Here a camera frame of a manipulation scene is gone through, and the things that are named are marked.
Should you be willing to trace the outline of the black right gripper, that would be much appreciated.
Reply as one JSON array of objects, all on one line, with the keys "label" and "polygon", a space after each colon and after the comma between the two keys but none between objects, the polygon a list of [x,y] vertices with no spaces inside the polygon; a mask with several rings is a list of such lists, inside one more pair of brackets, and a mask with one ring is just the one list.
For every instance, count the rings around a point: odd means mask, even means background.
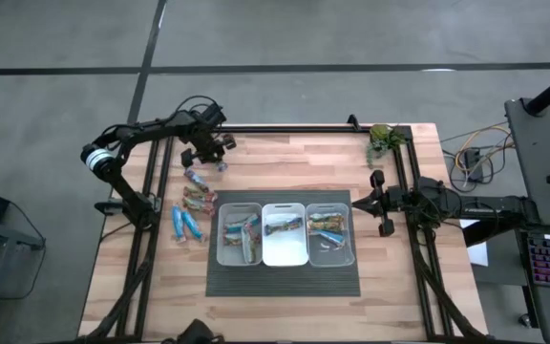
[{"label": "black right gripper", "polygon": [[403,189],[398,185],[384,189],[384,183],[383,171],[374,170],[370,175],[370,185],[373,187],[373,191],[368,196],[353,201],[352,206],[369,214],[379,215],[382,221],[379,225],[379,235],[390,237],[395,232],[395,226],[389,212],[400,210],[403,201]]}]

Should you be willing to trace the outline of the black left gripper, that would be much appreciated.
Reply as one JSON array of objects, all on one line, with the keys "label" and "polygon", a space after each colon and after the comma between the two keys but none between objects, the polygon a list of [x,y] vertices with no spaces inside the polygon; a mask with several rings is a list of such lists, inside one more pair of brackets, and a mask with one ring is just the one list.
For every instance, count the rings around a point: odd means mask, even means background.
[{"label": "black left gripper", "polygon": [[200,163],[223,163],[225,149],[231,150],[237,146],[234,137],[230,134],[222,135],[222,124],[226,117],[222,107],[212,103],[202,112],[191,108],[188,115],[194,120],[180,135],[180,141],[191,143],[195,150],[187,148],[181,154],[181,164],[192,166],[194,160]]}]

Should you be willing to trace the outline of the blue purple granola bar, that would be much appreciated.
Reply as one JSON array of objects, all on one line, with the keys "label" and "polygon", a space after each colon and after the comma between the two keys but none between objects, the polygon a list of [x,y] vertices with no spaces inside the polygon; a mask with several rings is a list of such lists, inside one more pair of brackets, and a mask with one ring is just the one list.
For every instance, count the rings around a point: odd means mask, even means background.
[{"label": "blue purple granola bar", "polygon": [[257,214],[252,214],[245,219],[239,220],[233,223],[226,223],[223,227],[224,232],[229,233],[238,233],[241,232],[244,228],[253,227],[260,222],[260,217]]}]

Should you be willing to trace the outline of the blue denim garment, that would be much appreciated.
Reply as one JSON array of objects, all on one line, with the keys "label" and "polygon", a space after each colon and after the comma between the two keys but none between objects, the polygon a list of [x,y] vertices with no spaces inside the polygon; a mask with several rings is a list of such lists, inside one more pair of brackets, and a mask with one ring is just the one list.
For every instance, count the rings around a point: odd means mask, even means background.
[{"label": "blue denim garment", "polygon": [[186,168],[183,175],[200,191],[210,191],[208,183],[191,168]]}]

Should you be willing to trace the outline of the clear plastic bin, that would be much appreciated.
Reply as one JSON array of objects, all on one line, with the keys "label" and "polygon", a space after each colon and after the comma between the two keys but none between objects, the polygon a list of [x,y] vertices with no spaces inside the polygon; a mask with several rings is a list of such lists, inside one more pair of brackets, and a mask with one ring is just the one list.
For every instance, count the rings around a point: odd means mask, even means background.
[{"label": "clear plastic bin", "polygon": [[[344,230],[345,244],[338,247],[318,235],[313,235],[308,225],[313,223],[308,219],[314,213],[341,213],[345,220],[341,223]],[[316,268],[340,268],[352,265],[355,255],[352,247],[352,229],[349,219],[349,208],[345,204],[309,204],[306,208],[308,261]]]}]

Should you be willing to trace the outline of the small potted succulent plant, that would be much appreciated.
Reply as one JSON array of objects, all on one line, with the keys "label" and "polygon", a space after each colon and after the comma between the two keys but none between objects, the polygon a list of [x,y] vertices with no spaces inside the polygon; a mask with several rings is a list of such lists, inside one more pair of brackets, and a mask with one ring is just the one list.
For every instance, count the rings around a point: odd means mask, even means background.
[{"label": "small potted succulent plant", "polygon": [[374,124],[369,130],[369,136],[366,148],[366,162],[369,168],[374,167],[376,159],[407,141],[406,136],[398,131],[397,126],[388,124]]}]

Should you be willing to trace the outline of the white plastic bin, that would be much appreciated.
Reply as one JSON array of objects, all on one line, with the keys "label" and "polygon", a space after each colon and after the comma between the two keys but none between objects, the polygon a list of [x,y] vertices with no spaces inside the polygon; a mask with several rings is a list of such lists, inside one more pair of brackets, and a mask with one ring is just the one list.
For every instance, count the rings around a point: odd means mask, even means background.
[{"label": "white plastic bin", "polygon": [[[295,217],[303,219],[299,228],[264,234],[267,224]],[[267,266],[299,267],[308,262],[306,208],[302,204],[266,204],[262,209],[262,235],[262,259]]]}]

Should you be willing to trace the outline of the grey plastic bin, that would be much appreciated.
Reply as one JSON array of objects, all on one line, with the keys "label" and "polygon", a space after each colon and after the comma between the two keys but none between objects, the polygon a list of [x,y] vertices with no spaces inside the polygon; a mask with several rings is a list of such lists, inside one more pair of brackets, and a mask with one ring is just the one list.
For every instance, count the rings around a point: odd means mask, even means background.
[{"label": "grey plastic bin", "polygon": [[[260,217],[260,222],[251,227],[256,240],[256,262],[248,265],[243,258],[243,245],[225,246],[223,244],[224,225],[245,219],[252,214]],[[219,208],[219,219],[217,228],[217,261],[226,267],[248,267],[257,266],[262,262],[262,207],[254,203],[233,203],[223,204]]]}]

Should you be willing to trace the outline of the black power brick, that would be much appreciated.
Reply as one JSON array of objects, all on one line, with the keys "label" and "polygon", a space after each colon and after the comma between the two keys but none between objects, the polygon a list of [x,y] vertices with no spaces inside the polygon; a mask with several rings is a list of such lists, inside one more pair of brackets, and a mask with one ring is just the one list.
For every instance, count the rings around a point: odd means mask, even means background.
[{"label": "black power brick", "polygon": [[479,148],[470,148],[463,153],[464,165],[467,169],[467,177],[469,182],[483,182],[484,174],[481,159],[482,155]]}]

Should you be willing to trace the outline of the dark woven placemat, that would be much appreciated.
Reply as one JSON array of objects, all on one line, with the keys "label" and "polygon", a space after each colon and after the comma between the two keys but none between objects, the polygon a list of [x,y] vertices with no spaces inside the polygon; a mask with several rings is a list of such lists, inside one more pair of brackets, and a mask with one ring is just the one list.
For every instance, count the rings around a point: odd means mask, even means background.
[{"label": "dark woven placemat", "polygon": [[[222,190],[216,207],[248,201],[265,205],[270,201],[298,201],[310,205],[329,201],[351,205],[347,190]],[[355,262],[337,268],[228,268],[217,262],[217,226],[211,226],[206,291],[207,297],[358,297],[361,295]]]}]

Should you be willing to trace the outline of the white paper sheet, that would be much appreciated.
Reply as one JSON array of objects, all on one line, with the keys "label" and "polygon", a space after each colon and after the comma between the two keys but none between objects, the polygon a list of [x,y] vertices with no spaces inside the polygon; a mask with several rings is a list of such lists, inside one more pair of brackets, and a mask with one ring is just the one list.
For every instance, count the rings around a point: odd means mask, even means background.
[{"label": "white paper sheet", "polygon": [[[470,225],[478,223],[478,220],[461,219],[459,222],[462,228],[466,229]],[[476,245],[467,247],[467,252],[472,265],[476,265],[480,267],[489,266],[488,250],[487,250],[487,245],[485,243],[476,244]]]}]

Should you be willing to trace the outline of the black diagonal support bar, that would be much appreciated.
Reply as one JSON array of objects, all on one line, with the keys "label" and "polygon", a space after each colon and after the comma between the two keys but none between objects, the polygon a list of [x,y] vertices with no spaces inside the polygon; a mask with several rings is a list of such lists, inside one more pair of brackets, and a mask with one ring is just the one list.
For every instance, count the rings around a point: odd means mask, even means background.
[{"label": "black diagonal support bar", "polygon": [[518,232],[521,230],[533,229],[537,223],[532,223],[524,219],[481,219],[463,228],[463,236],[467,247],[474,246],[495,238],[501,234],[513,230],[515,232],[515,244],[519,247],[520,238]]}]

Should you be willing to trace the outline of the dark grey desk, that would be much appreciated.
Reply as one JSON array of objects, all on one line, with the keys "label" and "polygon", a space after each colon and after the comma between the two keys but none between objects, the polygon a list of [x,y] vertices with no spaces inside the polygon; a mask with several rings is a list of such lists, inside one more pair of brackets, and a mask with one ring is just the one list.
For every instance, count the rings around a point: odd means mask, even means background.
[{"label": "dark grey desk", "polygon": [[536,118],[526,113],[521,100],[505,103],[523,179],[540,219],[550,225],[550,106]]}]

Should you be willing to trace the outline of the black aluminium table frame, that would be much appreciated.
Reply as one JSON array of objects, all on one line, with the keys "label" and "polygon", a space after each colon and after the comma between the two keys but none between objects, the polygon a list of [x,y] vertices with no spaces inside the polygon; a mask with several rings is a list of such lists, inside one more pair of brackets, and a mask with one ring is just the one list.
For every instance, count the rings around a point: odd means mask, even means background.
[{"label": "black aluminium table frame", "polygon": [[[365,130],[349,124],[240,124],[237,141],[218,172],[201,174],[217,189],[346,190],[353,199],[368,195],[370,170]],[[382,237],[379,221],[352,213],[360,294],[345,297],[246,296],[206,294],[208,246],[172,237],[171,207],[185,185],[182,144],[164,142],[157,152],[154,187],[162,199],[159,233],[133,237],[118,218],[106,222],[109,237],[100,245],[81,334],[92,332],[114,305],[133,248],[156,248],[151,279],[134,295],[118,334],[159,340],[202,320],[228,341],[423,341],[426,323],[443,333],[444,318],[430,287],[417,280],[403,214],[393,215],[395,232]]]}]

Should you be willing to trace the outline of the black frame clamp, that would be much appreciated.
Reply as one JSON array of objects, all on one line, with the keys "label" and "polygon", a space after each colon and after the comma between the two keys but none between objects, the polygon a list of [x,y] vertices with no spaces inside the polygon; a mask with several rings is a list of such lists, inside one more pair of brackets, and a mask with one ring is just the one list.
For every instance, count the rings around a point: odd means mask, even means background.
[{"label": "black frame clamp", "polygon": [[121,201],[107,201],[95,203],[95,209],[105,216],[120,214],[124,205]]}]

